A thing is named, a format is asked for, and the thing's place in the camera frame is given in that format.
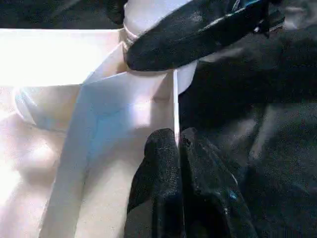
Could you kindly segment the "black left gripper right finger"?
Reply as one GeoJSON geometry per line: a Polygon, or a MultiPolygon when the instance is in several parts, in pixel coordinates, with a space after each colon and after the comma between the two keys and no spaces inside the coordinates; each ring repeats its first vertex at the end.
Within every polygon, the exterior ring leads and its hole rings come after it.
{"type": "Polygon", "coordinates": [[[189,238],[256,238],[250,211],[222,153],[188,128],[180,137],[185,231],[189,238]]]}

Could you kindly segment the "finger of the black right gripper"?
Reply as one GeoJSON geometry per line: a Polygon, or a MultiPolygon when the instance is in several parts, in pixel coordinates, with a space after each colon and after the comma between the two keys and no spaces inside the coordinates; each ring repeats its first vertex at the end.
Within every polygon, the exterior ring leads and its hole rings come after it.
{"type": "Polygon", "coordinates": [[[269,31],[267,0],[192,0],[145,32],[125,60],[135,71],[165,71],[269,31]]]}
{"type": "Polygon", "coordinates": [[[107,16],[113,23],[123,24],[125,4],[126,0],[105,0],[107,16]]]}

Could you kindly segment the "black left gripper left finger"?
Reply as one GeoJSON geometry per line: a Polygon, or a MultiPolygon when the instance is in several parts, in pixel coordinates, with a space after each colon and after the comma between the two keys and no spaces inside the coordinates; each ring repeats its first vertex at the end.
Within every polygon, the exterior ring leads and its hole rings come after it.
{"type": "Polygon", "coordinates": [[[134,174],[125,221],[127,238],[185,236],[179,151],[169,128],[154,131],[134,174]]]}

